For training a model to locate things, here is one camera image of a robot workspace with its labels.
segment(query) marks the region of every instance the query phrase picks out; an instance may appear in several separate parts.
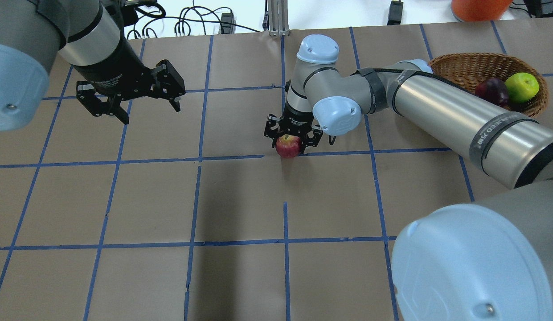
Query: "red apple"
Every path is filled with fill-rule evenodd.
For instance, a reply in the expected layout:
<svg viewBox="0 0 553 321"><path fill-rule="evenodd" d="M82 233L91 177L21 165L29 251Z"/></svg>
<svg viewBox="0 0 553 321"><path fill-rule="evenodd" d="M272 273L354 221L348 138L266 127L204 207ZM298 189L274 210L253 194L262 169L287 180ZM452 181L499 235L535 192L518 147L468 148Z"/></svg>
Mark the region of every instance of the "red apple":
<svg viewBox="0 0 553 321"><path fill-rule="evenodd" d="M476 86L474 94L492 104L504 106L508 104L508 89L498 78L491 78Z"/></svg>
<svg viewBox="0 0 553 321"><path fill-rule="evenodd" d="M300 154L300 137L284 134L276 140L276 152L284 158L293 158Z"/></svg>

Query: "screw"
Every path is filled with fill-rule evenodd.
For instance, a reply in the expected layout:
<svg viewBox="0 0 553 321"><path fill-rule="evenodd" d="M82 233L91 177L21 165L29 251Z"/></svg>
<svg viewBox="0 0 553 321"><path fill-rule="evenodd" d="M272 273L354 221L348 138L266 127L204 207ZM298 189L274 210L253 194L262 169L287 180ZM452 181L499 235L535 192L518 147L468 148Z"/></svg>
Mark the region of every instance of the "screw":
<svg viewBox="0 0 553 321"><path fill-rule="evenodd" d="M494 307L490 303L488 303L486 305L486 311L488 311L488 314L490 314L490 315L494 315L494 313L495 313Z"/></svg>

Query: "brown basket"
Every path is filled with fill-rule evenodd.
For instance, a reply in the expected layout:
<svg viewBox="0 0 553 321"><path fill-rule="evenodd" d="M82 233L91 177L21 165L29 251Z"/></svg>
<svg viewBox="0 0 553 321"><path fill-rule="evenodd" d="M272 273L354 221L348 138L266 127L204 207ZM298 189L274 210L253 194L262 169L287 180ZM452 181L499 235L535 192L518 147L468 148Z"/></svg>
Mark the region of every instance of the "brown basket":
<svg viewBox="0 0 553 321"><path fill-rule="evenodd" d="M489 78L506 81L516 73L529 73L536 77L540 91L531 100L521 104L503 106L535 117L548 106L549 92L544 77L524 61L502 53L451 53L429 62L433 73L462 86L474 93L476 86Z"/></svg>

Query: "brown surface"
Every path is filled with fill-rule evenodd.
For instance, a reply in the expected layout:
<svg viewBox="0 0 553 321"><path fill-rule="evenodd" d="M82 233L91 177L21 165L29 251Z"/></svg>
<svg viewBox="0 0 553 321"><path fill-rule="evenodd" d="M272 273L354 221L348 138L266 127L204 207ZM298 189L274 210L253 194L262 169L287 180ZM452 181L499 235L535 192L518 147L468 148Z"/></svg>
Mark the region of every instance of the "brown surface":
<svg viewBox="0 0 553 321"><path fill-rule="evenodd" d="M496 26L508 54L553 73L553 20ZM489 23L425 25L424 30L435 56L499 49ZM293 30L284 39L287 77L299 42L311 33L335 38L340 72L355 71L349 29ZM353 34L361 67L429 59L419 25L358 27ZM321 146L307 150L311 154L281 160L262 136L267 114L280 115L282 108L280 38L215 35L213 91L205 90L210 40L146 40L144 63L152 67L170 59L187 88L197 92L182 97L181 113L164 100L132 102L121 154L125 162L116 176L124 126L116 118L92 117L74 99L61 100L34 185L59 100L44 100L26 128L0 132L0 275L25 214L0 289L0 320L82 319L101 231L89 320L183 319L188 308L190 321L283 321L285 248L293 320L394 319L377 197L387 236L439 207L469 202L458 155L417 150L444 146L383 111L369 117L371 142L380 151L376 174L363 120L333 146L325 136ZM133 43L141 49L141 40ZM48 96L61 94L68 71L58 59ZM74 94L77 79L73 73L65 95ZM546 81L553 88L553 77ZM537 120L553 128L551 94L549 108ZM11 166L17 164L26 167ZM466 169L475 199L505 190L468 161ZM81 247L73 250L46 250L77 244Z"/></svg>

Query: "white background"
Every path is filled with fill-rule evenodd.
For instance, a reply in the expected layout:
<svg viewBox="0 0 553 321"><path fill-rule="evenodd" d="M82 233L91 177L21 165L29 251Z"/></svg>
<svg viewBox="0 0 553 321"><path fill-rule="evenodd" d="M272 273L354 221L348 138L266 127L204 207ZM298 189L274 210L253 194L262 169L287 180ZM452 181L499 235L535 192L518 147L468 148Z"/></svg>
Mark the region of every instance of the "white background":
<svg viewBox="0 0 553 321"><path fill-rule="evenodd" d="M191 0L158 0L168 16L179 16L182 8L191 7ZM288 24L290 29L328 29L341 27L382 26L387 24L389 4L391 0L288 0ZM404 0L402 24L431 24L436 22L456 22L450 9L451 0ZM264 0L195 0L196 6L203 6L211 10L227 6L233 9L236 23L262 30L264 18ZM195 12L187 14L187 18L199 20ZM207 20L217 20L209 15ZM501 20L529 18L526 12L508 9ZM144 24L152 20L144 17L136 25L141 31ZM152 22L158 37L175 37L173 26L175 19L163 19ZM219 24L205 24L207 34L218 33ZM126 33L132 27L126 27ZM252 32L236 28L237 33ZM202 35L202 24L191 22L191 34Z"/></svg>

